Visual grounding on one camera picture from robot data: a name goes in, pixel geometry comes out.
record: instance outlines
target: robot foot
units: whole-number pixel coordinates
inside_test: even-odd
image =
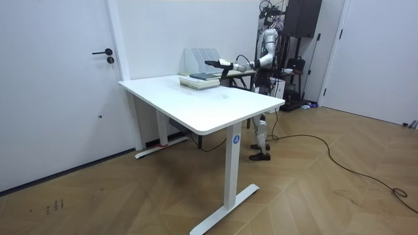
[[[252,144],[250,146],[251,149],[256,149],[256,150],[260,150],[261,148],[257,145],[257,144]],[[270,144],[266,144],[266,150],[270,150]]]
[[[258,153],[256,155],[251,155],[249,159],[251,161],[269,161],[271,157],[268,153],[266,153],[265,155],[263,153]]]

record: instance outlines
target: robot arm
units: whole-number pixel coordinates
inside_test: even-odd
[[[278,33],[275,29],[267,29],[264,33],[265,48],[267,54],[262,58],[247,63],[245,65],[240,65],[238,63],[231,63],[224,59],[219,59],[219,61],[205,61],[207,65],[214,66],[220,69],[235,70],[240,72],[246,72],[255,69],[269,69],[272,66],[274,56],[276,55],[276,39],[278,38]]]

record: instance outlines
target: book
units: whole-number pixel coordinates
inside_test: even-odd
[[[208,86],[216,86],[216,85],[220,85],[220,81],[219,79],[217,80],[209,80],[209,81],[205,81],[205,80],[199,80],[196,78],[190,78],[190,77],[179,77],[179,81],[181,83],[184,84],[189,84],[198,88],[204,88],[204,87],[208,87]]]
[[[200,73],[200,74],[190,74],[191,78],[196,78],[196,79],[200,79],[200,80],[215,80],[215,79],[219,79],[219,76],[213,75],[213,74],[207,74],[207,73]]]
[[[210,89],[210,88],[214,88],[214,87],[218,86],[218,85],[213,85],[213,86],[207,86],[207,87],[196,87],[196,86],[193,86],[193,85],[190,85],[190,84],[185,84],[185,83],[182,83],[182,82],[180,82],[180,85],[183,86],[183,87],[188,87],[188,88],[191,88],[191,89],[195,89],[197,91],[201,91],[201,90],[204,90],[204,89]]]

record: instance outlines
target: blue book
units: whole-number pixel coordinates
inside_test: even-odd
[[[197,78],[200,80],[213,80],[213,79],[218,79],[219,76],[215,76],[213,74],[207,74],[207,73],[200,73],[200,74],[190,74],[191,78]]]

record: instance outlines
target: logo sticker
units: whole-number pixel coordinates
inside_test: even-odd
[[[234,137],[234,144],[237,144],[240,141],[240,136]]]

